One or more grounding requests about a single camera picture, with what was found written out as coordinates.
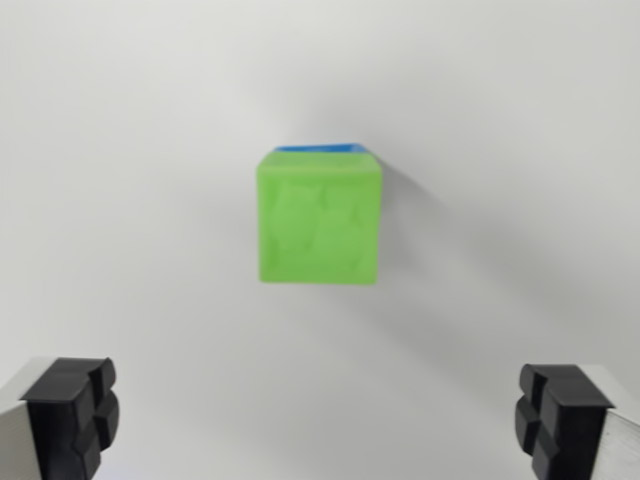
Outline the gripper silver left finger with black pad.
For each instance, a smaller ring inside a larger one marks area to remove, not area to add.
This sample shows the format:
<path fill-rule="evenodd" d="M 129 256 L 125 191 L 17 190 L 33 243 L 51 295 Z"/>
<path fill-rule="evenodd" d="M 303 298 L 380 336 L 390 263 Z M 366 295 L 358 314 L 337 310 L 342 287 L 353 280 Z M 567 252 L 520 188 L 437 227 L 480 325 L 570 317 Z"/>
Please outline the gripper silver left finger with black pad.
<path fill-rule="evenodd" d="M 113 444 L 110 358 L 35 357 L 1 386 L 1 477 L 92 479 Z"/>

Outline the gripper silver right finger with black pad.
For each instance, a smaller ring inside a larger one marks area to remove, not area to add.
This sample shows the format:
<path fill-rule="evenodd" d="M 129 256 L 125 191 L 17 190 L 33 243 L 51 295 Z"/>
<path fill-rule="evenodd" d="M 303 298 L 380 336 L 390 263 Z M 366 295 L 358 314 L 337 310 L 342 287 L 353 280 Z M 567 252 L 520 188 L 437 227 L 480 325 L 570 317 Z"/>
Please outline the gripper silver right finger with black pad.
<path fill-rule="evenodd" d="M 639 477 L 639 400 L 607 369 L 526 364 L 519 386 L 516 438 L 538 479 Z"/>

